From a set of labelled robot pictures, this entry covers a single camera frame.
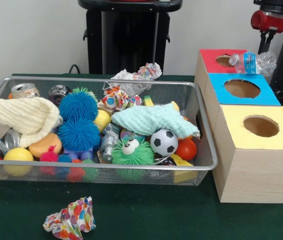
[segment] white wall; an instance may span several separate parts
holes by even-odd
[[[256,52],[260,34],[250,26],[253,0],[184,0],[172,12],[164,73],[193,75],[200,48]],[[86,10],[77,0],[0,0],[0,79],[12,73],[88,72]],[[280,52],[283,34],[270,50]]]
[[[167,44],[164,73],[194,75],[199,49],[247,49],[257,53],[260,32],[251,27],[259,9],[253,0],[184,0],[170,14],[171,42]],[[283,33],[276,34],[269,50],[277,56]]]

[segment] stacked boxes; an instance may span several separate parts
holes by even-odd
[[[283,203],[283,107],[262,75],[218,63],[243,52],[199,51],[195,83],[219,157],[216,189],[223,203]]]

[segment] crushed water bottle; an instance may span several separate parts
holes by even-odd
[[[255,55],[252,52],[244,54],[233,54],[229,59],[229,64],[235,67],[239,74],[262,74],[269,77],[276,69],[276,55],[271,52],[263,52]]]

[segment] soccer ball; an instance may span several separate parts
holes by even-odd
[[[168,129],[160,129],[151,135],[151,149],[163,157],[167,157],[176,152],[178,147],[178,138]]]

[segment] wire mesh basket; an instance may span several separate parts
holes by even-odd
[[[156,105],[175,101],[180,113],[197,125],[201,132],[200,139],[193,139],[197,145],[197,154],[191,161],[193,166],[101,164],[96,154],[94,163],[0,160],[0,180],[198,186],[207,172],[216,167],[218,159],[203,98],[194,83],[12,76],[0,81],[0,98],[7,99],[11,88],[17,84],[33,83],[44,98],[48,98],[51,87],[65,85],[71,89],[85,87],[101,99],[106,81],[148,84],[150,89],[141,93],[140,97],[149,95]]]

